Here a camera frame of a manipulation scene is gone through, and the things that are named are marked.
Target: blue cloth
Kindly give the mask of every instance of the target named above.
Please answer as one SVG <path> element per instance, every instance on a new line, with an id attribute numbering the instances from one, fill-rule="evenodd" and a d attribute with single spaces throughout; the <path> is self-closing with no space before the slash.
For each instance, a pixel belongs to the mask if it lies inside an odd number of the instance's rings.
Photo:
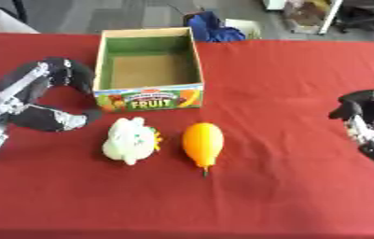
<path id="1" fill-rule="evenodd" d="M 233 27 L 221 27 L 221 21 L 212 11 L 203 11 L 191 18 L 187 25 L 197 41 L 226 42 L 242 41 L 244 34 Z"/>

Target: toy fruit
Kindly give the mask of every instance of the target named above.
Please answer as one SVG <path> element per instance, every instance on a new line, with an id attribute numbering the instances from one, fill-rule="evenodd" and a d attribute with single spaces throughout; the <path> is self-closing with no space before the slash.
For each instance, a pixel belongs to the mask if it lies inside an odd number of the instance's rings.
<path id="1" fill-rule="evenodd" d="M 162 140 L 159 132 L 144 124 L 145 120 L 139 117 L 118 119 L 108 132 L 103 153 L 112 160 L 135 165 L 137 161 L 149 157 L 154 150 L 159 150 Z"/>
<path id="2" fill-rule="evenodd" d="M 187 155 L 207 176 L 208 168 L 215 165 L 215 159 L 223 148 L 224 137 L 212 123 L 196 123 L 185 130 L 182 144 Z"/>

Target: open box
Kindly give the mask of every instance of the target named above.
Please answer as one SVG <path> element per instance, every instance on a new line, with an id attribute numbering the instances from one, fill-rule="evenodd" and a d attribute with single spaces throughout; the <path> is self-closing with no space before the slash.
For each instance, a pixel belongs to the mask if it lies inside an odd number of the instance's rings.
<path id="1" fill-rule="evenodd" d="M 106 111 L 200 107 L 203 80 L 187 27 L 103 31 L 93 92 Z"/>

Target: wire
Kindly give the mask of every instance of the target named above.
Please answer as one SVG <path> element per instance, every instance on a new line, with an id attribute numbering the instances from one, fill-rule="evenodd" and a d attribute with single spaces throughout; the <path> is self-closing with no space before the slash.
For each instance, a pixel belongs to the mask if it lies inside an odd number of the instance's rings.
<path id="1" fill-rule="evenodd" d="M 181 14 L 182 16 L 185 16 L 186 14 L 184 12 L 182 12 L 178 7 L 175 7 L 174 5 L 172 4 L 166 4 L 168 5 L 169 7 L 173 8 L 175 11 L 179 12 L 179 14 Z"/>

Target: white box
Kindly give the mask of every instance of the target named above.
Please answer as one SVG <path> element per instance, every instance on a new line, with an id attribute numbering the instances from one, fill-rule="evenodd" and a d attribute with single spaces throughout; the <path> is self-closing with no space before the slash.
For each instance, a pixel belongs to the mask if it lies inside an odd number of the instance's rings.
<path id="1" fill-rule="evenodd" d="M 267 10 L 282 10 L 285 7 L 286 0 L 263 0 Z"/>

